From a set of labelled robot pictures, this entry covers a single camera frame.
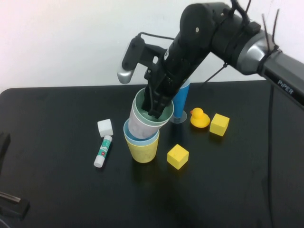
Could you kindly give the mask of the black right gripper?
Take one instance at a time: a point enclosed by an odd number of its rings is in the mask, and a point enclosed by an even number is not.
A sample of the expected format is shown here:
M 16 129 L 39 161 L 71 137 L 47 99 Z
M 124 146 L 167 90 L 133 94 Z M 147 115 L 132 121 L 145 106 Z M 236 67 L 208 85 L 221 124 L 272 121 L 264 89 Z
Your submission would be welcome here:
M 160 118 L 171 99 L 197 67 L 197 48 L 167 49 L 144 76 L 148 86 L 144 89 L 142 109 L 149 112 L 150 116 Z

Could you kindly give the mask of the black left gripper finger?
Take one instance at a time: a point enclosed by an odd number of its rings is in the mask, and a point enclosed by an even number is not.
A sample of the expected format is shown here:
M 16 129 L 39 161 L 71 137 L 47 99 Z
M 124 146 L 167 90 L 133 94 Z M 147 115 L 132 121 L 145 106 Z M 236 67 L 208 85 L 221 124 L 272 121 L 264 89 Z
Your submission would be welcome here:
M 6 154 L 6 151 L 10 144 L 10 134 L 9 133 L 0 133 L 0 167 L 2 167 L 4 157 Z

